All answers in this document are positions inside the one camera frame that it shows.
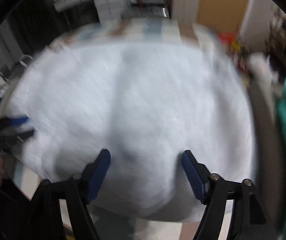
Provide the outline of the light grey hoodie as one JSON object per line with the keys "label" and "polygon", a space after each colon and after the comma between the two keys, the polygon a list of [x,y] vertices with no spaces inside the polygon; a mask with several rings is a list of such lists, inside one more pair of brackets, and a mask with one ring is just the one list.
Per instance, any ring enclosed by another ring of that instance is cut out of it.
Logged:
{"label": "light grey hoodie", "polygon": [[111,165],[95,205],[135,218],[196,222],[180,163],[190,150],[224,179],[252,178],[255,135],[242,81],[226,55],[184,43],[114,41],[46,49],[9,104],[34,135],[22,160],[65,180],[106,148]]}

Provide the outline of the red plastic bag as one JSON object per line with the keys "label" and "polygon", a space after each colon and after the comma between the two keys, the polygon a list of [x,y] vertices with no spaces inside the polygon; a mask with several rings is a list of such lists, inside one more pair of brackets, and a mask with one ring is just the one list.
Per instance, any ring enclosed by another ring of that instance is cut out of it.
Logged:
{"label": "red plastic bag", "polygon": [[219,32],[218,38],[222,44],[226,44],[229,47],[238,43],[238,35],[235,32]]}

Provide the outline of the brown checked bed sheet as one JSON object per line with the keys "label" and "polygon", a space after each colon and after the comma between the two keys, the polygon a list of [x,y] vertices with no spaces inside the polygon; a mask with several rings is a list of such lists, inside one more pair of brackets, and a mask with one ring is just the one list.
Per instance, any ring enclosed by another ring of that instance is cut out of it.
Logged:
{"label": "brown checked bed sheet", "polygon": [[[106,42],[113,40],[191,42],[202,49],[221,50],[218,34],[200,24],[179,24],[161,18],[135,18],[104,25],[88,24],[76,31],[55,38],[45,50],[59,51],[73,44]],[[153,222],[144,219],[122,218],[121,229],[129,222],[131,239],[191,239],[198,223]]]}

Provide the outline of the shoe rack with shoes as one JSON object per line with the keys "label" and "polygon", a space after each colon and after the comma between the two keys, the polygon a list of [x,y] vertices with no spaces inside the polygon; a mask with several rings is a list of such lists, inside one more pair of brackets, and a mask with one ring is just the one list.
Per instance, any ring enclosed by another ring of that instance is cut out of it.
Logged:
{"label": "shoe rack with shoes", "polygon": [[278,81],[283,83],[286,78],[286,14],[279,7],[274,10],[265,49],[272,69],[278,73]]}

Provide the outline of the silver suitcase lying flat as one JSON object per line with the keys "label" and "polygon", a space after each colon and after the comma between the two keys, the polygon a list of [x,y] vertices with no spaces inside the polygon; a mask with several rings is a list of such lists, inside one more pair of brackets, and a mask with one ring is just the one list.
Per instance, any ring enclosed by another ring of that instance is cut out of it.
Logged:
{"label": "silver suitcase lying flat", "polygon": [[169,18],[169,12],[164,0],[129,0],[127,18]]}

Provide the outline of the wooden door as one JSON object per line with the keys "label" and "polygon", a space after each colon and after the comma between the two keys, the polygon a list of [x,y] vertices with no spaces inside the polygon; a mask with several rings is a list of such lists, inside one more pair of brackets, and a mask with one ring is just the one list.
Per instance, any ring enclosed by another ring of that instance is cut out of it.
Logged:
{"label": "wooden door", "polygon": [[197,23],[215,31],[237,32],[249,0],[200,0]]}

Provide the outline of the white upright suitcase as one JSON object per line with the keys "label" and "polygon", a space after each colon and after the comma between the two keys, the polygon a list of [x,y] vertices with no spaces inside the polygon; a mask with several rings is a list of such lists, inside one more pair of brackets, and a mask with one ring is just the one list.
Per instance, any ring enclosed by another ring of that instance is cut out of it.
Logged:
{"label": "white upright suitcase", "polygon": [[200,0],[172,0],[171,18],[181,24],[195,23]]}

